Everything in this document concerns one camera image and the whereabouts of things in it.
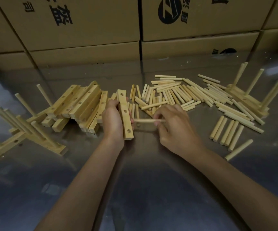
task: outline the stainless steel table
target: stainless steel table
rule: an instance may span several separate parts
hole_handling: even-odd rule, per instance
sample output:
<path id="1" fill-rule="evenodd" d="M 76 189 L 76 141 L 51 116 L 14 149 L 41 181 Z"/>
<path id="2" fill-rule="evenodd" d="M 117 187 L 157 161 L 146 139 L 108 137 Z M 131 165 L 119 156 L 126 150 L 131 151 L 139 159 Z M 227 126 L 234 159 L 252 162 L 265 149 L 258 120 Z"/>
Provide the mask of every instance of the stainless steel table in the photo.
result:
<path id="1" fill-rule="evenodd" d="M 29 113 L 15 98 L 22 97 L 36 111 L 48 107 L 38 91 L 40 83 L 52 100 L 72 84 L 96 80 L 111 95 L 117 89 L 141 89 L 155 74 L 190 78 L 205 86 L 197 75 L 232 83 L 247 54 L 190 56 L 143 62 L 72 66 L 0 73 L 0 105 L 26 118 Z M 251 95 L 262 100 L 278 79 L 278 55 L 254 55 L 238 83 L 246 89 L 260 68 L 266 73 Z M 270 105 L 264 134 L 245 128 L 238 145 L 254 143 L 230 163 L 278 196 L 278 96 Z M 199 105 L 188 112 L 206 146 L 221 156 L 227 148 L 209 139 L 222 115 L 215 107 Z M 0 119 L 0 141 L 10 137 Z M 0 230 L 33 230 L 50 210 L 102 138 L 86 134 L 70 122 L 61 133 L 46 131 L 68 147 L 60 157 L 24 140 L 0 157 Z M 194 167 L 162 147 L 156 129 L 142 124 L 121 152 L 100 204 L 95 230 L 249 230 L 222 194 Z"/>

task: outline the left hand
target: left hand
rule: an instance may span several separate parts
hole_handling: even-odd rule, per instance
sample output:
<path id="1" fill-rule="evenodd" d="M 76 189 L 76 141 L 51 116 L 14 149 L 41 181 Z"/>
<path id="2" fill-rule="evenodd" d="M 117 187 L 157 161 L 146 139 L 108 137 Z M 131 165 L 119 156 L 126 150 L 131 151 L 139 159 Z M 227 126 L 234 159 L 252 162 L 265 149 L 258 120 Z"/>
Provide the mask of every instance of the left hand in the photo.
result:
<path id="1" fill-rule="evenodd" d="M 109 100 L 107 102 L 106 109 L 102 113 L 103 132 L 104 139 L 113 141 L 113 143 L 117 144 L 117 147 L 120 147 L 122 150 L 122 148 L 124 147 L 123 124 L 120 113 L 118 111 L 118 104 L 119 102 L 117 100 Z M 130 112 L 129 116 L 132 127 L 134 129 L 134 120 L 131 117 Z"/>

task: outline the logo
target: logo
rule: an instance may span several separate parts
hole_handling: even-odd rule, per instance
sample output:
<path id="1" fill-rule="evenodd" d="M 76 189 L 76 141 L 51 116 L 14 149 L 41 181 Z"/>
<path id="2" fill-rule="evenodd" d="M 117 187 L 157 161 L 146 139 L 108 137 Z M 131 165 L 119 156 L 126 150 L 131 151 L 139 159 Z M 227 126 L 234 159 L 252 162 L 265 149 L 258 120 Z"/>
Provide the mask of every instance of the logo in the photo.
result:
<path id="1" fill-rule="evenodd" d="M 162 0 L 158 7 L 158 17 L 164 24 L 174 23 L 181 14 L 180 0 Z"/>

